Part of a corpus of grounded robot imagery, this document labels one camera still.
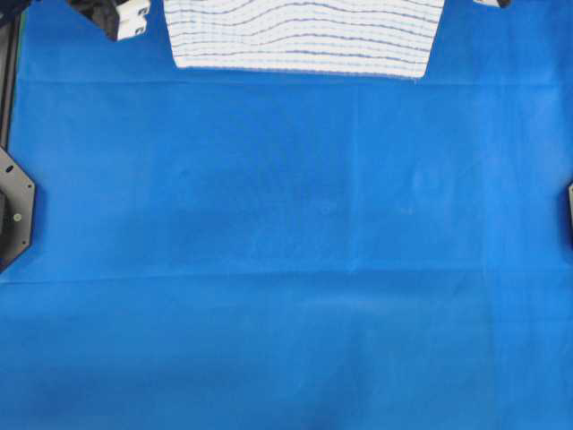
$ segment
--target metal frame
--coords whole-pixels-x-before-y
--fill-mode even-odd
[[[21,18],[0,29],[0,82],[2,84],[2,99],[0,100],[0,148],[8,147],[10,135],[10,120],[14,98],[16,64],[18,61],[18,46],[20,43]]]
[[[0,29],[0,192],[7,199],[0,236],[0,271],[30,247],[36,185],[8,155],[21,18]]]

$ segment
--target black metal plate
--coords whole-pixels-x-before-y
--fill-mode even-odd
[[[36,185],[14,160],[0,149],[0,191],[8,201],[8,231],[1,236],[0,271],[30,246]]]

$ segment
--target white checkered towel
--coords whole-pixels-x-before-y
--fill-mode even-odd
[[[444,0],[164,0],[179,67],[425,74]]]

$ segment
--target blue fabric surface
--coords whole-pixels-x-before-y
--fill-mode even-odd
[[[570,429],[573,10],[447,2],[419,82],[177,70],[31,8],[0,428]]]

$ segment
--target blue striped towel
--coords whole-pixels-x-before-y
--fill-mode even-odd
[[[164,0],[178,67],[420,78],[444,0]]]

